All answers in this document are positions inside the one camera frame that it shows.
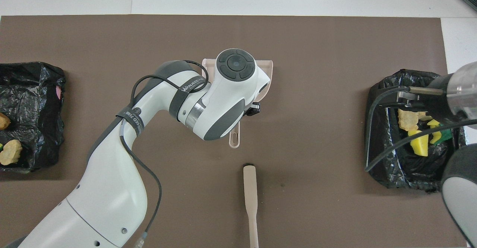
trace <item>fried food piece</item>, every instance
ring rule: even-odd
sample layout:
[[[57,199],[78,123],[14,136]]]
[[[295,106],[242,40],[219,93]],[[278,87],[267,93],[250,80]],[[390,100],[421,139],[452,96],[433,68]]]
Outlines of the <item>fried food piece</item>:
[[[17,163],[22,151],[22,144],[17,139],[10,140],[3,146],[3,151],[0,152],[0,163],[2,165],[9,165]]]
[[[0,130],[5,130],[10,125],[10,119],[0,112]]]
[[[397,110],[399,128],[404,131],[416,131],[417,122],[419,121],[418,113],[412,111]]]

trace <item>connector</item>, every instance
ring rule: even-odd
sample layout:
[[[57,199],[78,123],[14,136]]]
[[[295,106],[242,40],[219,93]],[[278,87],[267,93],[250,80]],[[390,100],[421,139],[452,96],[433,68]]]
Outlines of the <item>connector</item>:
[[[144,240],[146,239],[147,236],[148,236],[148,233],[143,232],[142,236],[140,238],[138,238],[138,240],[136,241],[136,244],[134,245],[133,248],[142,248],[143,245],[144,245]]]

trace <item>transparent cylinder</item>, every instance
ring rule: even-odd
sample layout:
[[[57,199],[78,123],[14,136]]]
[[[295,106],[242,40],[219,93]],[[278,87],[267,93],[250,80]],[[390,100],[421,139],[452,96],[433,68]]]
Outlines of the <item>transparent cylinder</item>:
[[[469,119],[477,119],[477,62],[459,68],[452,75],[447,99],[454,115],[463,111]],[[470,127],[477,129],[477,124]]]

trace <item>black plastic bag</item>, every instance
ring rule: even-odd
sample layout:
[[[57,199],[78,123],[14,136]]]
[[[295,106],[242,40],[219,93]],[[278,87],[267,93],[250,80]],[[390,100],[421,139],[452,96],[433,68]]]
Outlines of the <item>black plastic bag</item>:
[[[17,139],[23,148],[19,161],[0,171],[27,173],[58,162],[65,82],[63,70],[47,63],[0,64],[0,112],[11,120],[0,143]]]
[[[370,105],[380,93],[378,89],[393,86],[426,87],[438,76],[431,72],[399,70],[371,87],[366,113],[369,112]],[[426,122],[420,122],[419,126],[423,130],[428,129]],[[453,129],[452,136],[453,138],[440,144],[429,145],[427,157],[416,155],[411,146],[406,144],[395,152],[389,153],[369,171],[369,174],[388,188],[407,187],[426,192],[439,191],[442,173],[449,158],[455,150],[465,146],[462,127]],[[407,132],[399,128],[397,109],[378,106],[371,127],[369,161],[371,162],[385,148],[406,137]]]

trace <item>round button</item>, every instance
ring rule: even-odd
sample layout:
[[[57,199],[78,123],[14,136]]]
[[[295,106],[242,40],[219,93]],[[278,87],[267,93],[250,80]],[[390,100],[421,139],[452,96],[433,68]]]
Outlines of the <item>round button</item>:
[[[240,55],[232,55],[227,60],[228,67],[233,71],[240,71],[245,67],[247,61],[243,56]]]

